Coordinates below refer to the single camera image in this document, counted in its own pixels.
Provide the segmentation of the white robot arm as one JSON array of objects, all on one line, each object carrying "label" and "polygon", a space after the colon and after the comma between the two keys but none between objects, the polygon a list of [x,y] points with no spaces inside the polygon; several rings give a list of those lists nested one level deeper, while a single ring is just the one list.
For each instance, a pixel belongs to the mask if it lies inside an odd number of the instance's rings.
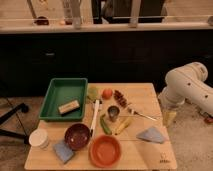
[{"label": "white robot arm", "polygon": [[197,105],[202,114],[207,114],[204,119],[206,123],[213,124],[213,87],[205,84],[207,77],[208,70],[200,62],[174,68],[166,74],[166,86],[158,95],[164,126],[170,125],[176,117],[176,109],[186,99]]}]

